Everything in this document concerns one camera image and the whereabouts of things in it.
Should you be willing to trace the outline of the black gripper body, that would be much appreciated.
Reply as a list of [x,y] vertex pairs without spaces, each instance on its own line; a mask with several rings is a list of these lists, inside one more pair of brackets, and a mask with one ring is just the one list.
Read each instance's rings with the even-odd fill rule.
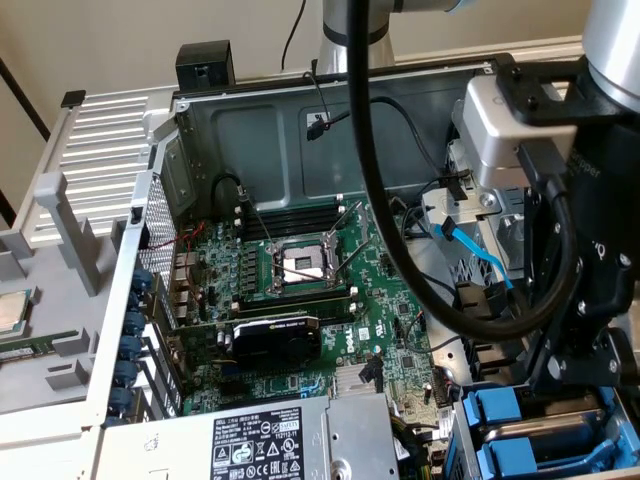
[[534,350],[531,386],[638,384],[638,117],[579,127],[568,157],[551,139],[524,141],[520,162],[547,207],[532,232],[560,229],[533,264],[539,290],[562,300]]

